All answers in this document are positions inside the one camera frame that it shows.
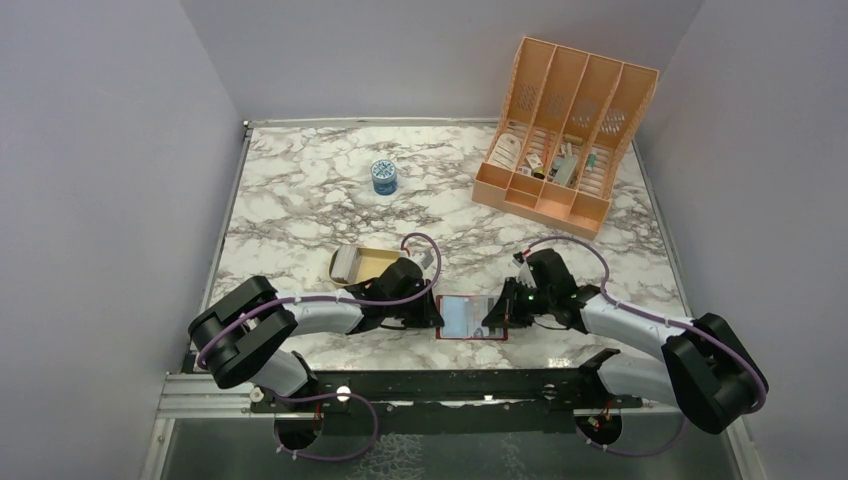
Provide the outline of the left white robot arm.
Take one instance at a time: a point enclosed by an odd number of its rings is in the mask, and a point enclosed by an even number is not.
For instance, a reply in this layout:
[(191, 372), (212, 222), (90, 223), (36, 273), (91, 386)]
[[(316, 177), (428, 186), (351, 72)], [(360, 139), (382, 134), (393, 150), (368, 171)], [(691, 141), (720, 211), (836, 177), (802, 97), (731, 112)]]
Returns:
[(358, 334), (386, 319), (404, 329), (441, 327), (432, 283), (421, 267), (399, 258), (381, 275), (333, 292), (279, 295), (264, 276), (253, 276), (198, 315), (188, 326), (198, 365), (216, 385), (245, 382), (276, 391), (285, 407), (298, 411), (313, 401), (312, 373), (283, 342), (314, 333)]

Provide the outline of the silver white credit card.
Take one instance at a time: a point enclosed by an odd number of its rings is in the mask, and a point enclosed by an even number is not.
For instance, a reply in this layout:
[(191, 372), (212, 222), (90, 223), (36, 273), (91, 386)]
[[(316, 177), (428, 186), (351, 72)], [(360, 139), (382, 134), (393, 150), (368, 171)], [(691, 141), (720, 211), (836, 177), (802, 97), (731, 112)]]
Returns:
[(459, 334), (462, 338), (490, 338), (496, 333), (483, 325), (483, 320), (492, 310), (496, 299), (492, 296), (462, 297), (459, 301)]

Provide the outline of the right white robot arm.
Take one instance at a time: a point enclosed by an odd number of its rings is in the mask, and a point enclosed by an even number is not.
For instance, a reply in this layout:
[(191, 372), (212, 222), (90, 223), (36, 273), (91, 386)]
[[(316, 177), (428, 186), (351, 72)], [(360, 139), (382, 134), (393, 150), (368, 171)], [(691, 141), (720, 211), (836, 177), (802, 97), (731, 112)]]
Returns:
[(549, 315), (565, 329), (611, 338), (640, 353), (614, 353), (582, 374), (576, 384), (585, 404), (600, 407), (617, 395), (655, 400), (711, 434), (760, 407), (767, 380), (723, 317), (639, 315), (595, 285), (578, 285), (553, 249), (519, 254), (516, 261), (518, 274), (505, 279), (483, 326), (526, 327)]

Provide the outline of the red leather card holder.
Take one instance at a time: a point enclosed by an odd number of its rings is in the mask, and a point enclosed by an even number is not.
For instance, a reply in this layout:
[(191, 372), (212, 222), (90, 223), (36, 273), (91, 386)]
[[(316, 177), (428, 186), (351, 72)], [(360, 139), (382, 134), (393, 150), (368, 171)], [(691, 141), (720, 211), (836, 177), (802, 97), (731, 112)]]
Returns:
[(506, 341), (508, 332), (503, 328), (486, 327), (483, 319), (494, 308), (494, 295), (438, 295), (436, 304), (443, 325), (436, 329), (439, 340), (492, 340)]

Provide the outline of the beige oval tray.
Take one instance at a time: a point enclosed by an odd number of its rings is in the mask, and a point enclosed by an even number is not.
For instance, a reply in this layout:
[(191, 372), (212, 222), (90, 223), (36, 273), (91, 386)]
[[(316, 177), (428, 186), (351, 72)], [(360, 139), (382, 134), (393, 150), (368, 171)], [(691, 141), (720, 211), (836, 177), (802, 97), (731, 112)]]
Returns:
[[(358, 246), (360, 248), (361, 254), (361, 263), (359, 265), (358, 275), (354, 283), (352, 284), (340, 284), (337, 285), (347, 286), (353, 285), (365, 280), (369, 280), (375, 277), (379, 277), (392, 263), (394, 263), (397, 259), (403, 257), (405, 255), (401, 250), (391, 250), (391, 249), (380, 249), (380, 248), (369, 248), (364, 246)], [(328, 267), (328, 274), (330, 277), (330, 264)]]

